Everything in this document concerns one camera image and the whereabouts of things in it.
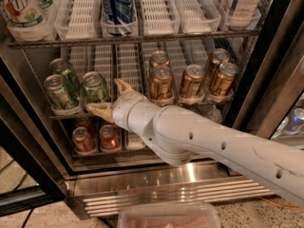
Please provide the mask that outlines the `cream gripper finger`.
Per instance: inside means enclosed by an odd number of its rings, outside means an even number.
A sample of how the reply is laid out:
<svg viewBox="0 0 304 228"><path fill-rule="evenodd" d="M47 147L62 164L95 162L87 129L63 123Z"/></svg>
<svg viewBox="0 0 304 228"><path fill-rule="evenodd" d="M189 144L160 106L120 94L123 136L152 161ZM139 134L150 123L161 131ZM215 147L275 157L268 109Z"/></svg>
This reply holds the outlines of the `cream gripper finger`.
<svg viewBox="0 0 304 228"><path fill-rule="evenodd" d="M114 83L115 83L120 95L124 95L128 92L133 91L133 88L131 87L131 85L129 85L127 82L125 82L124 80L122 80L120 78L115 78Z"/></svg>
<svg viewBox="0 0 304 228"><path fill-rule="evenodd" d="M112 104L111 103L90 103L85 106L86 110L103 120L114 123L112 117Z"/></svg>

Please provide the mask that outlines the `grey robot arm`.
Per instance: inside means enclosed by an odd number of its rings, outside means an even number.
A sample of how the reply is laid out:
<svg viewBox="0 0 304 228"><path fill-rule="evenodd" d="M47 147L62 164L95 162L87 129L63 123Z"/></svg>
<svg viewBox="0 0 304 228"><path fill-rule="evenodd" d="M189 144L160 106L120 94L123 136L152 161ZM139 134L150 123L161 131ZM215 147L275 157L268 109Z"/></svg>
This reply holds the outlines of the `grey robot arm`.
<svg viewBox="0 0 304 228"><path fill-rule="evenodd" d="M304 207L304 151L215 123L177 105L160 107L117 79L114 103L87 104L86 110L137 134L158 157L183 165L199 154Z"/></svg>

